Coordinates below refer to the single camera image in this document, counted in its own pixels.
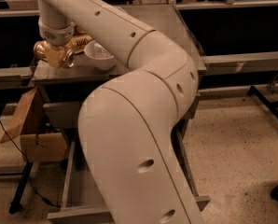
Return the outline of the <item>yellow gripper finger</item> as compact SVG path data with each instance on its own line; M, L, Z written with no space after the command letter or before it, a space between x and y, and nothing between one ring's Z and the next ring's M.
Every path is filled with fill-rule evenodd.
M65 66L66 49L58 47L49 47L45 51L49 65L60 68Z

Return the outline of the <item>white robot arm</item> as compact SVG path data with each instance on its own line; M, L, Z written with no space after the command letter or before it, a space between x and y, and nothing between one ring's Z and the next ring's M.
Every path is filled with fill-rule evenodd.
M93 91L78 117L85 160L115 223L204 224L171 142L198 89L190 55L101 0L41 1L130 70Z

